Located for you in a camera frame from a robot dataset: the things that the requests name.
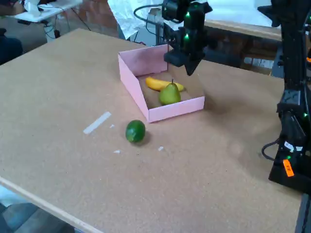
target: cardboard box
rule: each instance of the cardboard box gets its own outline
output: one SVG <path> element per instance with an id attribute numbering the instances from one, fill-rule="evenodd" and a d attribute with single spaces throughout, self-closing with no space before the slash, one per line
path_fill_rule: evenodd
<path id="1" fill-rule="evenodd" d="M 119 52 L 121 81 L 148 122 L 195 112 L 204 107 L 205 97 L 198 74 L 194 72 L 189 77 L 184 67 L 168 65 L 163 60 L 168 49 L 168 45 L 161 45 Z M 180 92 L 182 101 L 161 106 L 159 92 L 151 90 L 145 83 L 148 76 L 165 81 L 174 78 L 175 82 L 186 88 Z"/>

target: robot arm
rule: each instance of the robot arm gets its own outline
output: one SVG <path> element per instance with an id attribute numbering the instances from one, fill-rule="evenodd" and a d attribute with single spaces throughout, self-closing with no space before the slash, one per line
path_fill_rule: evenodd
<path id="1" fill-rule="evenodd" d="M 311 0 L 271 0 L 271 6 L 258 10 L 281 25 L 284 58 L 284 92 L 277 105 L 282 130 L 275 143 L 263 147 L 263 155 L 274 161 L 269 179 L 279 184 L 311 194 L 311 92 L 306 75 L 306 21 Z M 194 0 L 164 0 L 162 17 L 176 23 L 184 21 L 177 31 L 164 24 L 164 36 L 173 48 L 164 60 L 174 66 L 185 66 L 190 76 L 204 58 L 203 49 L 210 41 L 204 29 L 205 14 L 210 5 Z M 264 154 L 265 148 L 279 144 L 276 158 Z M 291 166 L 289 175 L 286 166 Z"/>

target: orange label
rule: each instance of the orange label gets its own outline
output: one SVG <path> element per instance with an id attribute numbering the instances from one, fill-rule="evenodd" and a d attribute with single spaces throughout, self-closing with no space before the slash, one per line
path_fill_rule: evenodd
<path id="1" fill-rule="evenodd" d="M 293 169 L 292 169 L 290 161 L 288 159 L 284 159 L 283 160 L 283 164 L 284 164 L 287 176 L 288 177 L 294 176 L 294 172 L 293 172 Z"/>

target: yellow banana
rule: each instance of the yellow banana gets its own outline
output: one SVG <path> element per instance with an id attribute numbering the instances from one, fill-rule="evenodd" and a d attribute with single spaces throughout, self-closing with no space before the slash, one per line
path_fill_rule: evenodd
<path id="1" fill-rule="evenodd" d="M 164 89 L 170 83 L 171 82 L 154 79 L 152 77 L 146 78 L 146 85 L 155 91 L 160 91 Z M 183 91 L 185 89 L 182 84 L 179 84 L 179 83 L 175 83 L 175 84 L 177 85 L 179 91 Z"/>

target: green pear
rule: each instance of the green pear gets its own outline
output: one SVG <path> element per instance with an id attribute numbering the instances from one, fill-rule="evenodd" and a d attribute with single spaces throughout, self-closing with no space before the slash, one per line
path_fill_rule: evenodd
<path id="1" fill-rule="evenodd" d="M 173 81 L 160 91 L 159 99 L 162 105 L 168 105 L 181 101 L 178 87 Z"/>

